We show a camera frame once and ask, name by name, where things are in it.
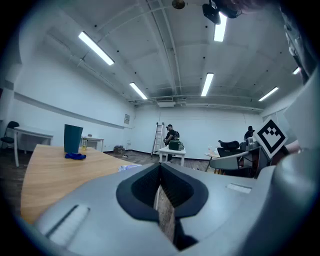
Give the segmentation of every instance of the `blue cloth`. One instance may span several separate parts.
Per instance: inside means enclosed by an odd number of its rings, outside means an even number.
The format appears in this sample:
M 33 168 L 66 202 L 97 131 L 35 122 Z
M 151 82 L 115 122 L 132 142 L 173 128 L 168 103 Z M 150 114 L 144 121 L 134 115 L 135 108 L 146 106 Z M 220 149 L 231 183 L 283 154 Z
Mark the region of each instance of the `blue cloth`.
M 65 154 L 65 158 L 71 158 L 74 160 L 81 160 L 81 159 L 85 159 L 87 156 L 85 154 L 75 154 L 75 153 L 67 153 Z

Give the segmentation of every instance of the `floor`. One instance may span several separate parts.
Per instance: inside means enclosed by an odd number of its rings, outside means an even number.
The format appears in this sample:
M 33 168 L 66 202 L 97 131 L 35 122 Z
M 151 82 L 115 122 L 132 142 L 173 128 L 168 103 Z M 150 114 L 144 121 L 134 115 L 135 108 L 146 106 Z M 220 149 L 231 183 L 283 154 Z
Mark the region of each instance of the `floor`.
M 109 155 L 126 160 L 131 163 L 145 165 L 151 163 L 158 163 L 159 156 L 153 155 L 152 157 L 148 153 L 140 153 L 136 151 L 128 150 L 124 153 L 127 157 L 123 157 L 119 154 L 108 153 Z M 28 167 L 29 160 L 32 156 L 32 152 L 24 154 L 23 151 L 19 151 L 19 163 L 20 167 L 15 165 L 14 151 L 11 148 L 3 149 L 0 153 L 0 188 L 4 198 L 7 200 L 12 211 L 20 215 L 20 199 L 21 190 Z M 173 157 L 171 162 L 173 164 L 180 165 L 181 159 Z M 205 171 L 208 165 L 207 160 L 193 160 L 185 159 L 184 166 L 192 169 L 199 169 Z M 159 212 L 159 226 L 165 235 L 172 241 L 174 237 L 174 208 L 168 200 L 164 191 L 160 188 L 158 208 Z

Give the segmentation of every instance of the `white ceiling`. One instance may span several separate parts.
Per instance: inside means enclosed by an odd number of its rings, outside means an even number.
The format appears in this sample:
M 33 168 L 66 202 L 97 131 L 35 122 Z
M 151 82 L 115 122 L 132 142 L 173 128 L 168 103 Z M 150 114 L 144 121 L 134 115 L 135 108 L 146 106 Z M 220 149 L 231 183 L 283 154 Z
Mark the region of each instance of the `white ceiling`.
M 297 65 L 276 8 L 228 19 L 223 42 L 216 42 L 215 26 L 202 12 L 202 4 L 209 1 L 186 1 L 181 10 L 171 2 L 67 1 L 59 6 L 47 38 L 59 42 L 62 52 L 80 67 L 137 104 L 144 100 L 130 82 L 148 99 L 179 96 L 177 101 L 189 104 L 260 109 L 301 85 L 300 76 L 292 75 Z M 81 31 L 98 42 L 113 65 L 90 51 L 78 38 Z M 201 97 L 207 73 L 214 73 L 214 78 L 207 96 Z M 275 86 L 277 93 L 258 102 Z

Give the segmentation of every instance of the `ceiling light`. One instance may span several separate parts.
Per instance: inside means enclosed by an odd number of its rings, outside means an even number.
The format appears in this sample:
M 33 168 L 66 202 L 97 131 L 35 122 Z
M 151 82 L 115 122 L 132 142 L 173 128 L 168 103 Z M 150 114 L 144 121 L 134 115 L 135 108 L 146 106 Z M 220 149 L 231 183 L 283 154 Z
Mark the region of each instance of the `ceiling light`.
M 140 91 L 140 89 L 136 86 L 134 82 L 129 83 L 131 87 L 142 97 L 142 99 L 147 100 L 147 97 Z
M 221 12 L 219 12 L 221 24 L 215 25 L 214 30 L 214 41 L 222 42 L 225 36 L 225 30 L 227 25 L 227 17 L 224 16 Z
M 279 89 L 278 87 L 274 87 L 271 91 L 269 91 L 266 95 L 264 95 L 261 99 L 259 99 L 259 101 L 262 102 L 265 98 L 269 97 L 271 94 L 273 94 L 278 89 Z
M 84 43 L 89 46 L 96 54 L 98 54 L 106 63 L 112 65 L 115 63 L 99 45 L 97 45 L 84 31 L 80 33 L 79 38 L 84 41 Z
M 214 73 L 207 73 L 206 74 L 206 79 L 205 79 L 205 82 L 204 82 L 204 87 L 203 87 L 201 96 L 206 96 L 207 95 L 213 78 L 214 78 Z
M 300 72 L 301 68 L 300 67 L 297 67 L 292 73 L 294 75 L 298 74 Z

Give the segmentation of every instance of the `green bag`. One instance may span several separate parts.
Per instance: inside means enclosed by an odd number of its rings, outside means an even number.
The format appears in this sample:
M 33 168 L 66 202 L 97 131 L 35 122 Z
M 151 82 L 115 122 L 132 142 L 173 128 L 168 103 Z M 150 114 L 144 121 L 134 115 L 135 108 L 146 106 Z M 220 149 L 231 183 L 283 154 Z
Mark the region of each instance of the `green bag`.
M 169 142 L 169 149 L 170 150 L 178 150 L 179 151 L 179 150 L 185 149 L 185 146 L 180 140 L 172 139 Z

